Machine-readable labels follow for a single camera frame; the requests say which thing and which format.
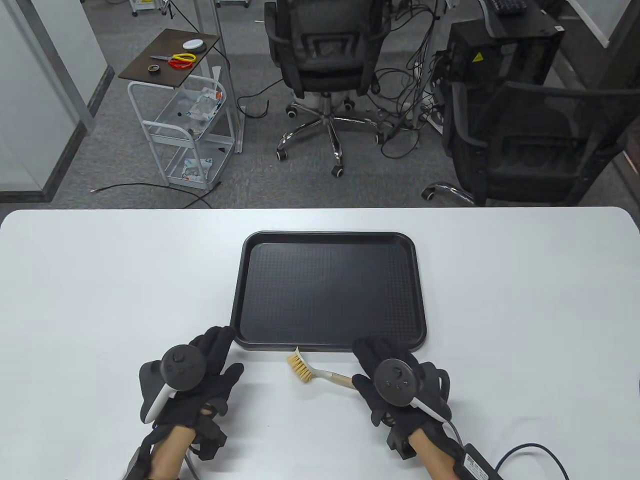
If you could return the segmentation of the person's left hand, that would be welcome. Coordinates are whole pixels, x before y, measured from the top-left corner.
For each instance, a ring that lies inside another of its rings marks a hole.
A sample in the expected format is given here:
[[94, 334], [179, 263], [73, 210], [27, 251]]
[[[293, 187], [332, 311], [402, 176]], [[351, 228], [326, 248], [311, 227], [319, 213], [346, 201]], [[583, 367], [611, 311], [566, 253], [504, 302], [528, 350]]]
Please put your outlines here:
[[206, 360], [203, 379], [194, 388], [178, 391], [169, 398], [158, 417], [157, 426], [184, 426], [194, 429], [199, 418], [222, 414], [222, 404], [229, 399], [233, 387], [244, 372], [242, 363], [225, 367], [236, 332], [230, 326], [214, 326], [190, 341]]

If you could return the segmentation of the person's right hand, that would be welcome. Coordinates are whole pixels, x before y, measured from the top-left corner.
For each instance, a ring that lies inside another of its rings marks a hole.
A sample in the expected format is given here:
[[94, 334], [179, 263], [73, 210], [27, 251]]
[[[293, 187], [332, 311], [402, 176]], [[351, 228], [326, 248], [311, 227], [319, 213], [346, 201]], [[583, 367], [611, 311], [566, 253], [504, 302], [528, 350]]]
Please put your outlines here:
[[[436, 368], [430, 361], [419, 363], [405, 346], [387, 337], [356, 339], [352, 344], [352, 352], [365, 372], [355, 374], [352, 384], [369, 407], [373, 425], [384, 424], [391, 429], [390, 437], [395, 442], [391, 447], [393, 450], [398, 450], [400, 455], [405, 454], [409, 449], [409, 437], [421, 430], [439, 450], [450, 457], [457, 460], [464, 455], [460, 443], [450, 438], [443, 427], [452, 419], [448, 405], [450, 377], [445, 370]], [[375, 373], [383, 362], [390, 359], [404, 362], [416, 374], [414, 390], [426, 394], [420, 401], [428, 411], [409, 404], [396, 406], [386, 401], [378, 391]]]

